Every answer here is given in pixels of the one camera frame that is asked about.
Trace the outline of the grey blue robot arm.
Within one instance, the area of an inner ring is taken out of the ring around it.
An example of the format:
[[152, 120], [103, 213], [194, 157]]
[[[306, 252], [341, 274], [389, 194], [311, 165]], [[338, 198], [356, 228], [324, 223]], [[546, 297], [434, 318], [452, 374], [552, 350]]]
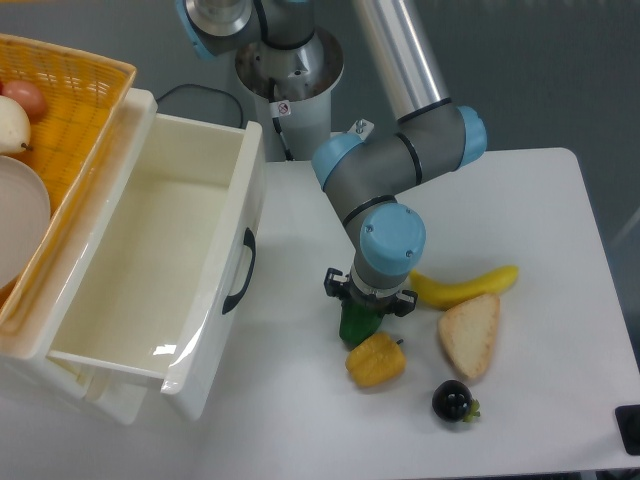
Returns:
[[404, 316], [417, 301], [404, 288], [426, 230], [397, 196], [480, 158], [485, 126], [453, 104], [410, 1], [358, 1], [357, 18], [398, 124], [371, 140], [357, 121], [333, 134], [330, 100], [344, 69], [339, 43], [310, 1], [180, 1], [176, 10], [197, 54], [235, 55], [276, 160], [310, 160], [354, 250], [348, 273], [329, 270], [326, 293], [379, 314]]

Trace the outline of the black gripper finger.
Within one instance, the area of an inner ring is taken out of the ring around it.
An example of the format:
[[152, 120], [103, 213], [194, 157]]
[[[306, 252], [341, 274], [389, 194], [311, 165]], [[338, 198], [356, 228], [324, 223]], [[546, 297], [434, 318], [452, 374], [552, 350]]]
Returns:
[[324, 289], [326, 295], [331, 298], [337, 298], [340, 301], [349, 300], [351, 278], [349, 274], [345, 274], [335, 268], [328, 268], [324, 278]]
[[391, 302], [391, 313], [397, 317], [404, 317], [415, 310], [417, 293], [412, 290], [398, 291]]

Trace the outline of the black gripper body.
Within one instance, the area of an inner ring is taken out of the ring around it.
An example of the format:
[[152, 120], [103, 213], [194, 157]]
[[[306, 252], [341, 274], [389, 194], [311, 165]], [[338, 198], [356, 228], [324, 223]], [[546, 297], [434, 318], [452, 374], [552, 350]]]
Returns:
[[396, 301], [399, 289], [375, 290], [367, 286], [359, 286], [354, 279], [348, 282], [350, 299], [361, 307], [378, 313], [390, 313]]

